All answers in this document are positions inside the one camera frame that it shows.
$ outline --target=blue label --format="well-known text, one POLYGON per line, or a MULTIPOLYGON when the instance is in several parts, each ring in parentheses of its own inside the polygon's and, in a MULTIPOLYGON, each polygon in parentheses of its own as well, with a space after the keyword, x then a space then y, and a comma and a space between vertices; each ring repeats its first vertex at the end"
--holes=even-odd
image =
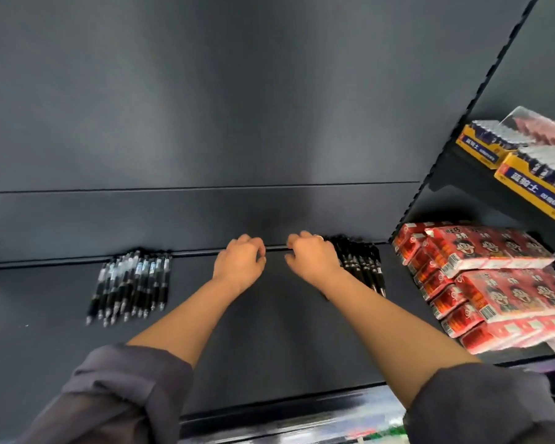
POLYGON ((481 144, 477 143, 472 138, 467 137, 465 134, 461 134, 460 139, 490 162, 497 163, 498 159, 500 158, 497 154, 492 153, 491 151, 489 151, 489 149, 481 146, 481 144))
POLYGON ((504 173, 504 175, 506 178, 510 179, 522 188, 525 188, 530 193, 533 193, 534 196, 555 209, 555 193, 551 190, 534 183, 533 180, 530 180, 527 176, 512 167, 508 167, 508 170, 504 173))

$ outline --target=person's left hand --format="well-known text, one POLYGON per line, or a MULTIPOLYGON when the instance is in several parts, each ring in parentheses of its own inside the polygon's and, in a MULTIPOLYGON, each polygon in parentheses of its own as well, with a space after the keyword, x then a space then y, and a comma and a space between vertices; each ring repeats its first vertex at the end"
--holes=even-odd
POLYGON ((239 295, 259 279, 266 261, 263 240, 243 234, 218 254, 212 279, 228 283, 239 295))

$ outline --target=person's right hand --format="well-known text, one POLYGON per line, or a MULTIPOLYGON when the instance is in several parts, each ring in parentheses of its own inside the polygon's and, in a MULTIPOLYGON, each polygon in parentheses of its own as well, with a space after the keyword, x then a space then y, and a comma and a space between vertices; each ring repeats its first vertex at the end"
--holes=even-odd
POLYGON ((330 276, 345 271, 339 265, 339 259, 333 244, 324 241, 321 236, 312 235, 303 230, 299 234, 288 236, 288 248, 293 254, 286 254, 288 266, 306 282, 320 289, 320 285, 330 276))

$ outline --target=rolled-up sleeve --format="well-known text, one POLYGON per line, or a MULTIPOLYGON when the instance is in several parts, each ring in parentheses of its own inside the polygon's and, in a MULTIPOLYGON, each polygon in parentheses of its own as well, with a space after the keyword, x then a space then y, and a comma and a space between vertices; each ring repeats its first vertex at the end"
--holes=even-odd
POLYGON ((175 443, 193 381, 167 351, 116 344, 92 351, 19 439, 24 444, 175 443))
POLYGON ((412 444, 509 444, 555 430, 543 375, 484 364, 438 371, 405 415, 412 444))

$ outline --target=person's left arm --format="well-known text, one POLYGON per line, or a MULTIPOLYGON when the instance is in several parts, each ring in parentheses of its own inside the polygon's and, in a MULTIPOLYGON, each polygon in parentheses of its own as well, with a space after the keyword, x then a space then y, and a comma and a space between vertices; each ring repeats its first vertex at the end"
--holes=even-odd
POLYGON ((18 442, 177 442, 180 412, 205 343, 265 261, 261 238, 232 240, 216 258, 212 279, 183 304, 127 344, 92 351, 18 442))

